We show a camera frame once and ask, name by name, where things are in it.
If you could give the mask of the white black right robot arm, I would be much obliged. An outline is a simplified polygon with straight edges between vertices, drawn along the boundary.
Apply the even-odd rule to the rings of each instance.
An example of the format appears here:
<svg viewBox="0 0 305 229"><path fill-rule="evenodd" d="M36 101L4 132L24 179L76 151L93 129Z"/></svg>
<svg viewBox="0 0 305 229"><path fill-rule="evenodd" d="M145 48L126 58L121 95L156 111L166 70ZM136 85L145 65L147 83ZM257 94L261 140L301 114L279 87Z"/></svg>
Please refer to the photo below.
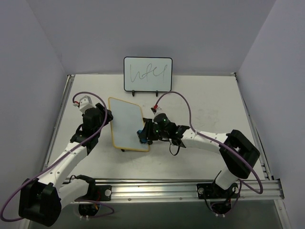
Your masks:
<svg viewBox="0 0 305 229"><path fill-rule="evenodd" d="M224 196L238 179L247 179L260 157L258 149L238 130L224 134L197 131L187 125L176 125L164 113L145 119L137 136L142 144L164 141L178 148L197 148L221 155L225 168L211 186L217 197Z"/></svg>

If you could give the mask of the blue felt eraser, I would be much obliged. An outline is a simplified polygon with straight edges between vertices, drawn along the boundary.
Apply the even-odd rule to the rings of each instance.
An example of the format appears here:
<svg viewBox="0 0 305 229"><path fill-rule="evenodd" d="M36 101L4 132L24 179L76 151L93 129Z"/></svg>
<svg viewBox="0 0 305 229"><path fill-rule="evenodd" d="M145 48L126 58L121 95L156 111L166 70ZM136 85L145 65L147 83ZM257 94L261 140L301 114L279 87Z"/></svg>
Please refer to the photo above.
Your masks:
<svg viewBox="0 0 305 229"><path fill-rule="evenodd" d="M137 136L139 138L139 141L141 144L146 144L147 143L147 139L145 137L145 133L142 133L142 130L138 130L137 131Z"/></svg>

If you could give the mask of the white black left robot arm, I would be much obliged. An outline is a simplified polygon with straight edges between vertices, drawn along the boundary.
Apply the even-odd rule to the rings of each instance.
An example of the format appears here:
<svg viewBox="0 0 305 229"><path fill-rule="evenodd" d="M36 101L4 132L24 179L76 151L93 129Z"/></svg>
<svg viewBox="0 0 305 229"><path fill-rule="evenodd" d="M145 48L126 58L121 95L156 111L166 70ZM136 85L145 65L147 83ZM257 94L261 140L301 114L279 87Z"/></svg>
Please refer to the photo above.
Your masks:
<svg viewBox="0 0 305 229"><path fill-rule="evenodd" d="M78 175L67 185L64 181L97 145L101 126L112 120L112 112L100 103L85 108L82 124L57 161L46 173L24 181L20 191L20 217L50 227L58 219L61 210L71 202L81 200L97 203L101 200L102 192L94 178Z"/></svg>

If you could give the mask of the yellow framed whiteboard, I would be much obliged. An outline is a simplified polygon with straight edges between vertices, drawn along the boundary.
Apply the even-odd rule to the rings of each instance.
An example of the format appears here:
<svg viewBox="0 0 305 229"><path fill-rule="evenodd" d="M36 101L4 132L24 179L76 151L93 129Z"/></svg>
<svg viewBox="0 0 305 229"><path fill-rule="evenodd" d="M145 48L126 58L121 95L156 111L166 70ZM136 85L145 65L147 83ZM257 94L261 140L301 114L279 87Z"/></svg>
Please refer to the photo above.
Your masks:
<svg viewBox="0 0 305 229"><path fill-rule="evenodd" d="M139 105L118 98L108 98L113 120L110 122L112 144L120 150L149 152L148 144L142 144L137 131L144 128L142 109Z"/></svg>

